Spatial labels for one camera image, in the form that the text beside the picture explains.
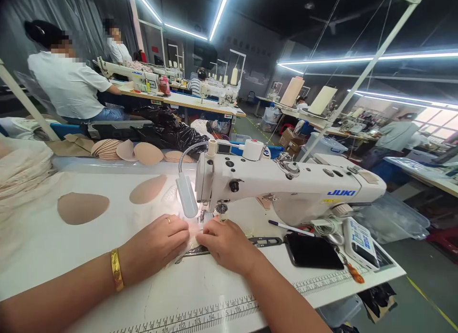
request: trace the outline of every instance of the hand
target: hand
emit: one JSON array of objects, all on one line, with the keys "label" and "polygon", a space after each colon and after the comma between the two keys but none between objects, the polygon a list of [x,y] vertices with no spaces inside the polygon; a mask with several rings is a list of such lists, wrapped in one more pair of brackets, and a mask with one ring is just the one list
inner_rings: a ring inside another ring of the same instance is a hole
[{"label": "hand", "polygon": [[165,214],[122,245],[118,255],[124,285],[154,275],[176,258],[186,248],[188,229],[187,222],[178,216]]},{"label": "hand", "polygon": [[196,240],[208,248],[219,265],[245,278],[264,257],[237,224],[220,222],[218,216],[205,224],[204,234],[197,234]]}]

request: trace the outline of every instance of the ruler markings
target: ruler markings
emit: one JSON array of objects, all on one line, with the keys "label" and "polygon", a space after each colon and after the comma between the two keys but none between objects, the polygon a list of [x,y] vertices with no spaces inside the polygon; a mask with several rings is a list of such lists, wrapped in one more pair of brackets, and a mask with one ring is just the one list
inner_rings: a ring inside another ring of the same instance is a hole
[{"label": "ruler markings", "polygon": [[[357,270],[360,274],[369,272],[369,270],[361,266],[357,267]],[[353,278],[345,269],[294,282],[292,285],[303,297],[306,297],[349,281],[353,281]],[[165,316],[162,319],[126,327],[111,333],[194,333],[259,312],[261,310],[255,297],[253,295],[245,295],[176,315]]]}]

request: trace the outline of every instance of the concrete floor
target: concrete floor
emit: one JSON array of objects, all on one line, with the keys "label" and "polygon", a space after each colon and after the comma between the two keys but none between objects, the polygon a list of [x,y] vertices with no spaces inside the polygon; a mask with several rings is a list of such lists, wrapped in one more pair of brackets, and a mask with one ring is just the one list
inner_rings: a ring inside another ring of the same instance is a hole
[{"label": "concrete floor", "polygon": [[[261,119],[254,117],[255,106],[241,104],[240,108],[247,113],[247,117],[238,118],[233,130],[238,134],[249,135],[253,139],[266,142],[271,133],[262,132],[256,126]],[[263,113],[264,108],[261,107],[258,114]],[[279,138],[278,134],[274,134],[269,144],[278,146]],[[389,282],[397,293],[395,298],[398,306],[377,324],[373,324],[367,318],[363,309],[351,320],[351,324],[361,333],[458,332],[458,266],[425,241],[406,239],[383,247],[407,272],[406,277]],[[428,300],[408,278],[428,297]],[[448,322],[440,311],[451,322]]]}]

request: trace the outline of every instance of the gold bracelet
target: gold bracelet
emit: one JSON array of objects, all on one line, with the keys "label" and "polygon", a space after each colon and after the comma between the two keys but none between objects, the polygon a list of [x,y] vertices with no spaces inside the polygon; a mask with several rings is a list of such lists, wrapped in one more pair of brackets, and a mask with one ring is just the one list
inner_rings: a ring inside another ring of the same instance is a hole
[{"label": "gold bracelet", "polygon": [[118,249],[111,251],[111,270],[113,271],[114,287],[116,291],[121,291],[124,288],[123,276],[119,265]]}]

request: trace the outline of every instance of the curtain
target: curtain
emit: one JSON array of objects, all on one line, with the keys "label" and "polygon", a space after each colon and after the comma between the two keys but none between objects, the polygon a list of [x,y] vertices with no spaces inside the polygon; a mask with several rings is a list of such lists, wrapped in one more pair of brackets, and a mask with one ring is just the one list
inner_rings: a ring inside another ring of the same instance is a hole
[{"label": "curtain", "polygon": [[97,56],[110,60],[103,18],[114,18],[119,24],[131,54],[138,50],[129,0],[2,0],[0,58],[11,74],[30,74],[27,58],[40,47],[27,38],[23,23],[39,19],[65,30],[77,56],[92,67],[92,59]]}]

